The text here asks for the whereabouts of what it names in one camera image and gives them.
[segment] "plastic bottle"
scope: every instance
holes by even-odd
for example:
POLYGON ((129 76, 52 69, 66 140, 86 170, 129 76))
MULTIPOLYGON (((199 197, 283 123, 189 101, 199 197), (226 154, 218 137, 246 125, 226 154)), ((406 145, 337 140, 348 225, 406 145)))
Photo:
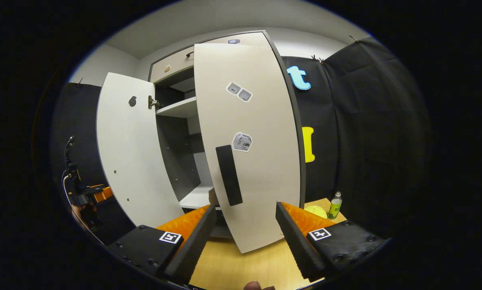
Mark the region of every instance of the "plastic bottle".
POLYGON ((334 198, 331 200, 331 207, 329 209, 329 213, 327 214, 328 219, 335 219, 339 213, 339 209, 341 208, 341 192, 337 192, 334 195, 334 198))

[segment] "green bottle label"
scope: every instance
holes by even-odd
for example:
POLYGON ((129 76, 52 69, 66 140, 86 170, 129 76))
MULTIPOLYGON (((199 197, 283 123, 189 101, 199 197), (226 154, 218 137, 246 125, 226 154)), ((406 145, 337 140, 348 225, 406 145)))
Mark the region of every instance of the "green bottle label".
POLYGON ((340 207, 341 207, 341 202, 339 204, 331 203, 331 208, 329 209, 328 218, 336 218, 339 213, 340 207))

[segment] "black foam pad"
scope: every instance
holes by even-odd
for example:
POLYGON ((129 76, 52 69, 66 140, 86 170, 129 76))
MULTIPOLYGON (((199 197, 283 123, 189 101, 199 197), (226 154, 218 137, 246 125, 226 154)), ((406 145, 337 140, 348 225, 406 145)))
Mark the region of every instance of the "black foam pad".
POLYGON ((284 234, 298 269, 302 273, 302 277, 309 279, 310 282, 322 278, 324 276, 325 263, 307 242, 307 239, 304 238, 302 232, 280 202, 276 203, 275 218, 284 234))
POLYGON ((215 224, 216 208, 211 205, 198 222, 187 242, 175 254, 164 270, 164 275, 168 280, 179 284, 189 283, 215 224))

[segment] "cabinet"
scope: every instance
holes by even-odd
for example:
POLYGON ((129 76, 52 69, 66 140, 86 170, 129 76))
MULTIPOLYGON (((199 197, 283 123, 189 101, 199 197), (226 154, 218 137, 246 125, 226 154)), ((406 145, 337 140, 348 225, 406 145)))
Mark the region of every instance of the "cabinet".
MULTIPOLYGON (((98 104, 99 153, 136 226, 158 226, 182 208, 206 205, 214 187, 241 253, 282 239, 276 201, 300 206, 303 200, 302 130, 280 56, 265 34, 247 34, 224 38, 241 39, 235 45, 195 44, 192 62, 180 62, 166 77, 152 72, 152 83, 107 75, 98 104), (148 96, 165 106, 149 108, 148 96), (251 138, 248 150, 234 150, 239 132, 251 138)), ((153 70, 167 66, 166 58, 159 62, 153 70)))

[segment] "cabinet shelf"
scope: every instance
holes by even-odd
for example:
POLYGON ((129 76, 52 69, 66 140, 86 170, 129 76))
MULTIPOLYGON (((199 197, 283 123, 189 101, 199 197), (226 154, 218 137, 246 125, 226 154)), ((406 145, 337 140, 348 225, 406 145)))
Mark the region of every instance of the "cabinet shelf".
POLYGON ((198 185, 186 197, 180 200, 180 206, 186 209, 199 209, 202 206, 208 205, 208 192, 210 189, 212 189, 212 186, 198 185))
POLYGON ((190 97, 184 101, 169 105, 155 112, 158 116, 169 116, 177 118, 190 118, 198 115, 196 97, 190 97))

